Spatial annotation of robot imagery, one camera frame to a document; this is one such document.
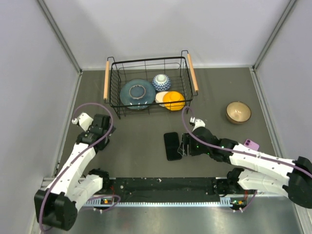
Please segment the black smartphone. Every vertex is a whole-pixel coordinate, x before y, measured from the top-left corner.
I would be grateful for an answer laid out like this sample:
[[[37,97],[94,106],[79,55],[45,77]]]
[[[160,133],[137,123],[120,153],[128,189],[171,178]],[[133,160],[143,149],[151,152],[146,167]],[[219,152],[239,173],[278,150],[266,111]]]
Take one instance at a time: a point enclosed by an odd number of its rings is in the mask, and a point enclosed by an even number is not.
[[[177,132],[165,133],[164,144],[168,161],[180,160],[182,158],[182,156],[178,153],[180,144]]]

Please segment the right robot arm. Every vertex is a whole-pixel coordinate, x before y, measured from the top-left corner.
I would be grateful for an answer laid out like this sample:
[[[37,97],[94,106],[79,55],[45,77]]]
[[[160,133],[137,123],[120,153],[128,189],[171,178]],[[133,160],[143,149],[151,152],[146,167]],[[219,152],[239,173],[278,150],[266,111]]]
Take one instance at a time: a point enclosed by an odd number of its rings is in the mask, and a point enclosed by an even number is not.
[[[182,135],[179,153],[183,156],[207,155],[235,168],[227,174],[231,192],[260,190],[287,197],[293,203],[312,207],[312,163],[299,156],[284,159],[252,150],[227,138],[217,138],[205,127]]]

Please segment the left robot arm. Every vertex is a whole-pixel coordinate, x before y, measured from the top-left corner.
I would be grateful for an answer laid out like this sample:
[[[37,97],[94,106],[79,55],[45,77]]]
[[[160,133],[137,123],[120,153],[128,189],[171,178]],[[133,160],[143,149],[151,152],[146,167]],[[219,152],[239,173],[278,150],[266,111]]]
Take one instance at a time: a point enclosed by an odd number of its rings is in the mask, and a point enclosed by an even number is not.
[[[34,196],[36,218],[40,227],[49,226],[68,231],[74,225],[82,206],[96,193],[109,191],[111,182],[100,172],[92,172],[80,181],[85,168],[109,143],[115,130],[110,115],[90,117],[81,113],[72,119],[82,132],[72,152],[54,180]]]

